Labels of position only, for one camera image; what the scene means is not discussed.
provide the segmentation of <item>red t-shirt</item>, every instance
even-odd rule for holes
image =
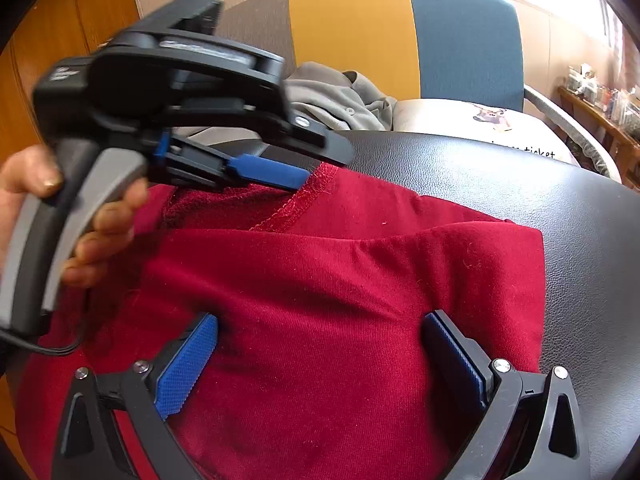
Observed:
[[[17,427],[41,480],[74,370],[153,358],[197,311],[218,316],[218,347],[168,421],[210,479],[435,478],[471,428],[420,343],[432,310],[489,357],[537,370],[537,230],[326,164],[293,196],[151,195],[81,349],[28,363]],[[69,342],[75,303],[42,344]]]

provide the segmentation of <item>hand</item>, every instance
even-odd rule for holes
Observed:
[[[25,193],[46,198],[61,185],[62,174],[45,146],[30,146],[15,153],[0,168],[0,272]],[[107,260],[133,240],[133,215],[146,197],[146,179],[139,178],[122,200],[98,210],[94,230],[78,240],[74,256],[66,261],[63,283],[86,288],[100,281],[107,271]]]

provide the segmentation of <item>wooden wall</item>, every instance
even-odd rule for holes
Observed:
[[[135,0],[37,0],[0,54],[0,164],[40,142],[31,107],[40,76],[63,57],[95,50],[137,19]],[[5,378],[0,380],[0,436],[35,478],[20,452]]]

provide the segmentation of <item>finger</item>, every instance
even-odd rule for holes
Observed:
[[[94,229],[104,234],[122,234],[133,225],[133,210],[125,202],[103,205],[94,217]]]
[[[107,273],[107,262],[81,265],[75,258],[66,263],[62,272],[62,283],[80,288],[89,288],[103,279]]]
[[[76,245],[76,260],[92,264],[119,253],[133,240],[133,230],[124,234],[102,234],[96,231],[82,236]]]
[[[0,189],[10,193],[30,192],[41,198],[62,184],[62,174],[52,153],[43,145],[14,153],[0,170]]]
[[[148,182],[146,178],[139,178],[127,188],[122,201],[136,211],[145,205],[147,197]]]

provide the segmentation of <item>gray clothing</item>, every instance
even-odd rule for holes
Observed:
[[[391,130],[396,99],[353,70],[338,72],[309,61],[284,81],[294,110],[332,130]]]

